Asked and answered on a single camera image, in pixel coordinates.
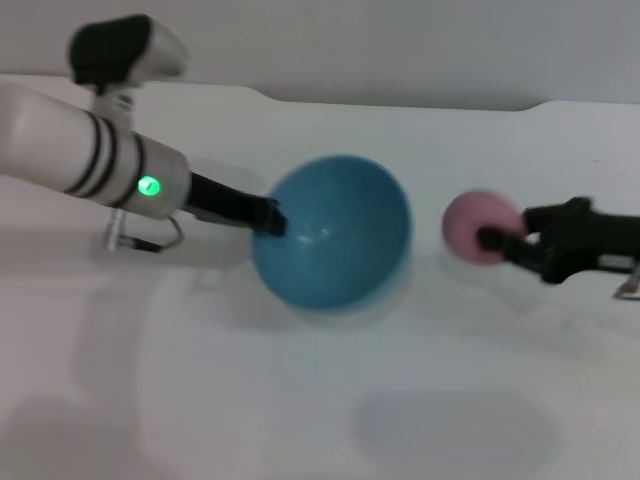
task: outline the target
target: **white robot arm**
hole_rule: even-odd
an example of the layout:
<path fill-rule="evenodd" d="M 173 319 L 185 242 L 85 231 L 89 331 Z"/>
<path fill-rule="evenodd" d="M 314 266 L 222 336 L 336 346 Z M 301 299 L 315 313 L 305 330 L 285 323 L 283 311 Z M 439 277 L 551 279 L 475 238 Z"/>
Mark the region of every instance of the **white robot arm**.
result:
<path fill-rule="evenodd" d="M 94 90 L 92 110 L 0 85 L 0 174 L 115 209 L 110 250 L 127 245 L 120 241 L 125 211 L 164 219 L 186 210 L 203 221 L 284 234 L 275 201 L 197 175 L 182 153 L 131 129 L 131 89 L 179 74 L 185 58 L 182 44 L 144 15 L 82 28 L 70 61 L 76 83 Z"/>

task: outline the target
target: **green led light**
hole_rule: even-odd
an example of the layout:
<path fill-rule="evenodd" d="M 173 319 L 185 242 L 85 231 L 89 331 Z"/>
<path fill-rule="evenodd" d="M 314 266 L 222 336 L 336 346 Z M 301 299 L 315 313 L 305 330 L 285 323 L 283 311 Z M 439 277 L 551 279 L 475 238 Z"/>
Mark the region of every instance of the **green led light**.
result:
<path fill-rule="evenodd" d="M 149 175 L 138 180 L 138 191 L 147 197 L 153 197 L 159 194 L 160 190 L 162 190 L 160 182 Z"/>

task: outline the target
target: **pink ball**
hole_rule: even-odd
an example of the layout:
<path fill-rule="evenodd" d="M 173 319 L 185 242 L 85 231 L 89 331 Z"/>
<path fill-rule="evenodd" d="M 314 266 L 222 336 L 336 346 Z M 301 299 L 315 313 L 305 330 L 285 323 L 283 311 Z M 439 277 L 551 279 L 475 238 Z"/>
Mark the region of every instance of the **pink ball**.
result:
<path fill-rule="evenodd" d="M 483 227 L 495 227 L 522 238 L 528 235 L 522 215 L 507 200 L 490 192 L 467 192 L 458 196 L 442 216 L 442 236 L 459 257 L 478 265 L 504 261 L 502 254 L 480 247 L 477 233 Z"/>

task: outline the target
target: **cable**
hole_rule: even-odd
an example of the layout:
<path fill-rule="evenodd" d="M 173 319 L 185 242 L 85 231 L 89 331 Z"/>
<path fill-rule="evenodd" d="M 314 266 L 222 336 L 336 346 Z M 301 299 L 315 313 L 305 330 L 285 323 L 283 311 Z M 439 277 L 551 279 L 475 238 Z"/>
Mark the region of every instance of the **cable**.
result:
<path fill-rule="evenodd" d="M 157 243 L 149 242 L 148 240 L 142 240 L 141 238 L 130 237 L 128 235 L 120 236 L 120 245 L 123 247 L 128 247 L 133 250 L 142 250 L 144 252 L 150 253 L 162 253 L 169 248 L 177 247 L 184 241 L 184 232 L 182 231 L 182 227 L 178 223 L 178 221 L 172 216 L 168 218 L 173 225 L 173 228 L 176 231 L 176 236 L 173 240 L 164 245 L 160 245 Z"/>
<path fill-rule="evenodd" d="M 177 247 L 182 242 L 184 242 L 184 232 L 182 231 L 182 227 L 180 226 L 178 221 L 175 218 L 173 218 L 173 216 L 169 217 L 169 221 L 171 222 L 171 225 L 173 225 L 173 228 L 175 228 L 176 230 L 176 237 L 173 240 L 171 240 L 169 243 L 165 243 L 164 245 L 162 245 L 162 250 L 167 250 L 169 248 Z"/>

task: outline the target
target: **white table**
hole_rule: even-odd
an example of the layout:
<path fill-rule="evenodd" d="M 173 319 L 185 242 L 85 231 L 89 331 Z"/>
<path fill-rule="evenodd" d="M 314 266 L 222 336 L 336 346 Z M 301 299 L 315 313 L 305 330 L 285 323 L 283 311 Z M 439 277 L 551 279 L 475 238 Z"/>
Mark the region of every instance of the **white table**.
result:
<path fill-rule="evenodd" d="M 640 304 L 609 299 L 622 279 L 545 287 L 457 262 L 439 233 L 474 188 L 640 214 L 640 106 L 309 105 L 180 84 L 138 99 L 141 133 L 248 191 L 325 154 L 384 164 L 411 197 L 412 276 L 376 319 L 310 321 L 261 285 L 246 231 L 185 216 L 179 250 L 109 258 L 107 209 L 2 178 L 0 479 L 640 477 Z"/>

